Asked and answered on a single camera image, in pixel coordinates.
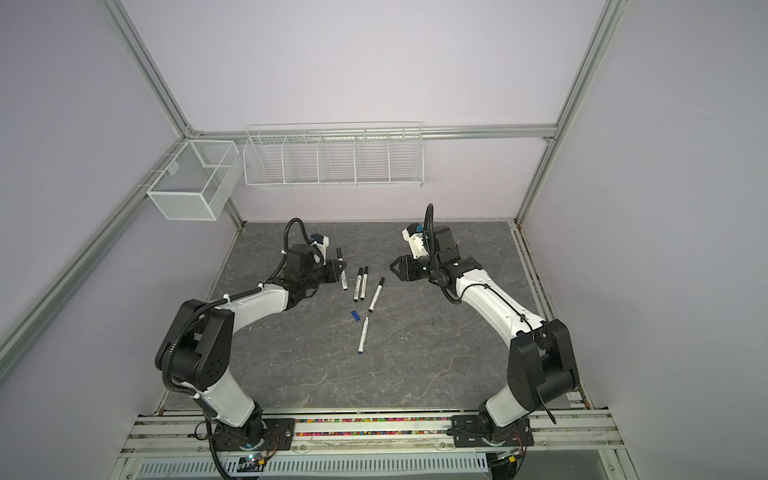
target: white wall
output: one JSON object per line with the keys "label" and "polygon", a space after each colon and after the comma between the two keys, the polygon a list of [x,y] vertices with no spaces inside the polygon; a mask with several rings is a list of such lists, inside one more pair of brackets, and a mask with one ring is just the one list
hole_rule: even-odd
{"label": "white wall", "polygon": [[0,335],[176,137],[90,0],[0,4]]}
{"label": "white wall", "polygon": [[525,231],[640,478],[765,478],[768,4],[632,2]]}
{"label": "white wall", "polygon": [[604,0],[125,0],[192,125],[554,123]]}
{"label": "white wall", "polygon": [[[2,334],[175,136],[90,0],[0,4],[0,111]],[[0,477],[107,476],[232,234],[146,206],[0,386]]]}
{"label": "white wall", "polygon": [[[192,125],[554,123],[604,0],[125,0]],[[249,221],[513,217],[539,139],[430,141],[408,188],[259,190]]]}
{"label": "white wall", "polygon": [[512,218],[544,153],[541,138],[424,142],[422,187],[296,188],[237,186],[233,199],[248,221]]}
{"label": "white wall", "polygon": [[226,217],[173,222],[145,207],[0,386],[4,480],[107,478],[164,390],[154,356],[168,326],[204,299],[232,235]]}

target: marker pen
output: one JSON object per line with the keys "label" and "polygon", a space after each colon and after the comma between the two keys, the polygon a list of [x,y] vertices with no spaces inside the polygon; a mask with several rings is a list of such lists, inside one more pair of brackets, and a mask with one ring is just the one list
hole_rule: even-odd
{"label": "marker pen", "polygon": [[360,282],[362,282],[362,267],[357,269],[357,282],[355,283],[355,298],[354,298],[355,301],[357,301],[358,297],[360,297]]}
{"label": "marker pen", "polygon": [[[341,261],[344,261],[344,259],[341,257],[341,249],[336,249],[336,258],[338,258]],[[341,271],[341,290],[346,290],[346,268]]]}
{"label": "marker pen", "polygon": [[360,299],[366,299],[366,285],[368,284],[368,267],[362,271],[362,286],[360,287]]}
{"label": "marker pen", "polygon": [[383,286],[384,286],[384,277],[382,277],[382,279],[379,280],[379,286],[376,287],[376,293],[373,294],[373,300],[371,300],[371,306],[368,307],[369,312],[372,312],[373,307],[376,306],[376,301],[379,299],[379,294],[382,292]]}
{"label": "marker pen", "polygon": [[362,347],[366,344],[366,334],[368,333],[368,316],[366,315],[366,321],[362,323],[362,334],[360,335],[360,345],[357,347],[357,354],[362,355]]}

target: colorful cable strip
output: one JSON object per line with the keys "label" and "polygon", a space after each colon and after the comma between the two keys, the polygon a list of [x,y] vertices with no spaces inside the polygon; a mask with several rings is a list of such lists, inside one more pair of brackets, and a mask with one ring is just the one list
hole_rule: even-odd
{"label": "colorful cable strip", "polygon": [[427,422],[450,420],[450,417],[382,417],[377,419],[297,419],[296,423],[343,423],[343,422]]}
{"label": "colorful cable strip", "polygon": [[426,433],[440,433],[446,435],[445,430],[382,430],[363,432],[298,432],[297,437],[337,437],[354,435],[424,435]]}

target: white wire shelf basket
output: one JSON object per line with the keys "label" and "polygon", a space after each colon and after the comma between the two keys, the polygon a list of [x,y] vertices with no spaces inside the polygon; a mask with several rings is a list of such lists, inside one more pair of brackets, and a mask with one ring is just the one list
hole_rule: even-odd
{"label": "white wire shelf basket", "polygon": [[243,175],[231,140],[188,140],[147,189],[168,220],[216,220]]}
{"label": "white wire shelf basket", "polygon": [[[272,127],[261,130],[261,127]],[[275,130],[246,127],[246,184],[254,188],[386,187],[424,184],[421,124]]]}

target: gray marble tabletop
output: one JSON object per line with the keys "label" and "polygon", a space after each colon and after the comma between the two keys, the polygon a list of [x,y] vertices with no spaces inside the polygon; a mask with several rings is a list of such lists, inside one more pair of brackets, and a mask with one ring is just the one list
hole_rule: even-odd
{"label": "gray marble tabletop", "polygon": [[[536,311],[509,226],[448,223],[464,257],[474,257],[507,293]],[[405,223],[308,223],[330,238],[348,262],[349,290],[326,284],[295,308],[268,316],[233,336],[230,369],[262,407],[476,409],[505,384],[508,346],[469,305],[453,305],[426,280],[401,282],[389,264],[409,253]],[[267,278],[280,261],[284,223],[248,223],[215,297]],[[290,243],[299,243],[298,226]],[[365,353],[357,346],[369,301],[353,302],[360,266],[369,267],[370,298],[384,276],[370,316]],[[196,408],[173,393],[166,409]]]}

